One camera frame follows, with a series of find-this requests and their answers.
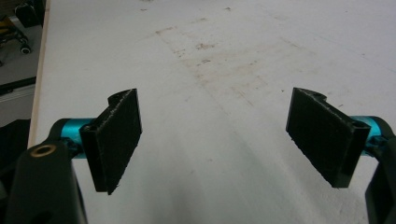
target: white table surface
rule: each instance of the white table surface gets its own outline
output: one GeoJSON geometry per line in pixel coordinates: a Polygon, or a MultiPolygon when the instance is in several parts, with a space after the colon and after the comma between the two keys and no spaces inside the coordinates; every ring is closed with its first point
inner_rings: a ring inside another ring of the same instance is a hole
{"type": "Polygon", "coordinates": [[[286,133],[293,87],[396,127],[396,2],[52,0],[30,144],[137,88],[143,134],[91,223],[367,223],[376,167],[332,189],[286,133]]]}

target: black rubber pad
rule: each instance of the black rubber pad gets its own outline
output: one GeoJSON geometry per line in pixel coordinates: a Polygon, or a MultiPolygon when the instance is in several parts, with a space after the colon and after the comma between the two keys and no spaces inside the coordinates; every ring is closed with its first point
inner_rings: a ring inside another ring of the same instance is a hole
{"type": "Polygon", "coordinates": [[[80,129],[95,188],[111,194],[142,133],[136,89],[108,98],[109,107],[80,129]]]}
{"type": "Polygon", "coordinates": [[[326,96],[294,88],[286,131],[333,188],[347,188],[370,126],[326,103],[326,96]]]}

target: black plastic housing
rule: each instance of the black plastic housing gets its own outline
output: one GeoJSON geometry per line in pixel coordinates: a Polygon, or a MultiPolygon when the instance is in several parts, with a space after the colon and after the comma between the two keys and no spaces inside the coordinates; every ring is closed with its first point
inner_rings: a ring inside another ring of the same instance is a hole
{"type": "Polygon", "coordinates": [[[47,141],[21,154],[5,223],[87,223],[69,152],[62,142],[47,141]]]}

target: black gripper pad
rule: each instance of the black gripper pad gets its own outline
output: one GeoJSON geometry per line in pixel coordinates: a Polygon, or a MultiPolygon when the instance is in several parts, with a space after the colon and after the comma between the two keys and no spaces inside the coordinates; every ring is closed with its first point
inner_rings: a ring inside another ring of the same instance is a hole
{"type": "Polygon", "coordinates": [[[96,191],[110,195],[134,153],[142,133],[136,89],[108,98],[108,108],[80,129],[96,191]]]}
{"type": "Polygon", "coordinates": [[[333,188],[347,188],[370,126],[326,103],[326,96],[294,88],[286,131],[333,188]]]}

